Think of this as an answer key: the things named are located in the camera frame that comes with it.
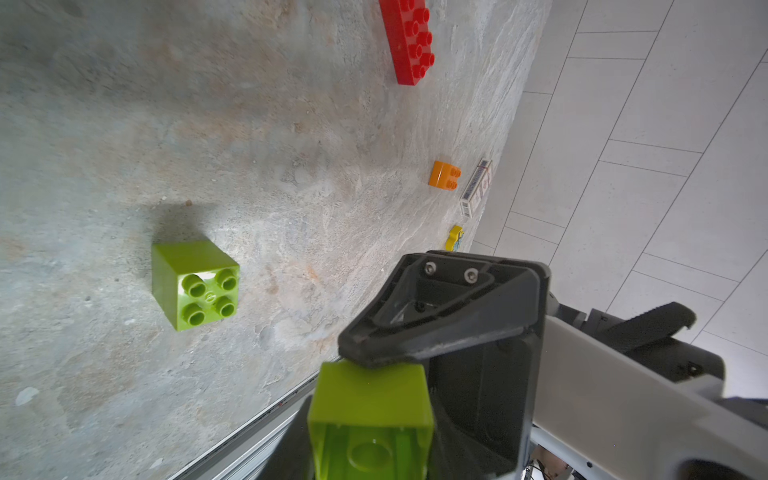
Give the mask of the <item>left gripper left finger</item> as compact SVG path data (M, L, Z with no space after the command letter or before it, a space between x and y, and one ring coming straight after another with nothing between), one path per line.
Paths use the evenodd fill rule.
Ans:
M258 480L311 480L314 461L308 431L309 396L272 452Z

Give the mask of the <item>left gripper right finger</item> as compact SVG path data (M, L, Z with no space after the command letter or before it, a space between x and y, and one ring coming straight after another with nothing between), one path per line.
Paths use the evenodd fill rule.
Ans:
M425 368L432 479L517 479L529 452L549 295L540 262L461 252L403 256L342 331L341 357Z

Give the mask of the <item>lime lego brick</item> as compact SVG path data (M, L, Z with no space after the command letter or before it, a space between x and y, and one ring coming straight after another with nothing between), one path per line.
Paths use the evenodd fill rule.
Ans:
M317 479L425 479L435 430L420 364L324 363L307 416Z
M152 294L180 332L234 316L240 265L212 241L154 244Z

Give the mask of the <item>orange curved lego brick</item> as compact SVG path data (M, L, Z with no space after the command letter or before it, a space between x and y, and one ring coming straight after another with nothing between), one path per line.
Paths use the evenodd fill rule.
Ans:
M434 188L455 191L462 171L450 163L436 160L428 180L428 185Z

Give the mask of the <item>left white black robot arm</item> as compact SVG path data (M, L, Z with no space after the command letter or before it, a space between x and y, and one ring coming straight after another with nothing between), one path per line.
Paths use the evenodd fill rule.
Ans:
M342 331L264 479L763 479L767 402L726 397L670 302L623 320L540 262L404 255Z

